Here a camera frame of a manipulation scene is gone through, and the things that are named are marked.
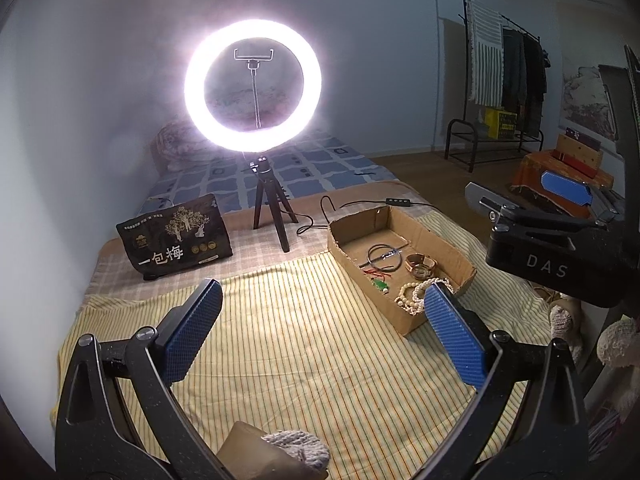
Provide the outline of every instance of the blue gripper pad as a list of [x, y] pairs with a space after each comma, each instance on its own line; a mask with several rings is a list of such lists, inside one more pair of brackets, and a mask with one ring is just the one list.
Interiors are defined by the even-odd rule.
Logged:
[[460, 306], [441, 283], [427, 289], [424, 313], [462, 382], [480, 389], [489, 370], [489, 329], [475, 312]]
[[555, 193], [577, 205], [591, 205], [593, 200], [589, 187], [570, 178], [545, 171], [540, 178], [543, 189]]
[[[163, 343], [163, 357], [158, 373], [164, 384], [177, 383], [185, 378], [200, 347], [209, 335], [213, 324], [222, 311], [222, 287], [215, 280], [203, 283], [194, 291], [183, 306], [176, 307], [174, 323]], [[163, 332], [164, 319], [158, 326], [159, 338]]]

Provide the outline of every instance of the red string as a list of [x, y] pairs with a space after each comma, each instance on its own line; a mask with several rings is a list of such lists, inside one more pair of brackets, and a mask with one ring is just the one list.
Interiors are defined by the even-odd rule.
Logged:
[[377, 269], [367, 269], [364, 271], [364, 273], [382, 281], [385, 281], [385, 278], [391, 278], [391, 274], [387, 274], [386, 272], [382, 272], [381, 270]]

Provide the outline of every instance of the hanging clothes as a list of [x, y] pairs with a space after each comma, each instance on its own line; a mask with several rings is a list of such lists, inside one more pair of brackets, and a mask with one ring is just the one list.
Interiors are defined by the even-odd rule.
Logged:
[[497, 108], [502, 104], [504, 76], [502, 16], [475, 0], [467, 0], [466, 12], [472, 66], [469, 99]]
[[523, 131], [537, 137], [546, 94], [545, 66], [548, 64], [548, 57], [540, 42], [527, 35], [524, 36], [524, 54], [527, 65], [527, 101]]
[[502, 81], [502, 106], [508, 112], [517, 113], [527, 101], [527, 63], [524, 51], [524, 35], [517, 30], [502, 31], [504, 45], [504, 79]]

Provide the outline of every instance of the pearl bracelet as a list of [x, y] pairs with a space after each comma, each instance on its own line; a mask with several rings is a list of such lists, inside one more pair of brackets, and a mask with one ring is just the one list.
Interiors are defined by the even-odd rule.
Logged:
[[[453, 294], [453, 287], [451, 286], [451, 283], [447, 278], [430, 278], [423, 281], [422, 283], [405, 283], [402, 287], [400, 287], [400, 293], [395, 299], [395, 302], [398, 304], [398, 306], [404, 308], [409, 314], [420, 314], [424, 311], [424, 293], [427, 288], [429, 288], [434, 283], [444, 283], [444, 285]], [[408, 300], [404, 295], [408, 288], [414, 289], [412, 298], [410, 300]]]

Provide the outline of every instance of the yellow box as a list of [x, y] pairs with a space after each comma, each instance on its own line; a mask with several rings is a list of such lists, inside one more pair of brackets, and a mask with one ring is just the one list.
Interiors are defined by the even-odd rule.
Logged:
[[492, 139], [513, 139], [516, 133], [518, 115], [496, 108], [486, 108], [484, 124], [489, 126], [488, 135]]

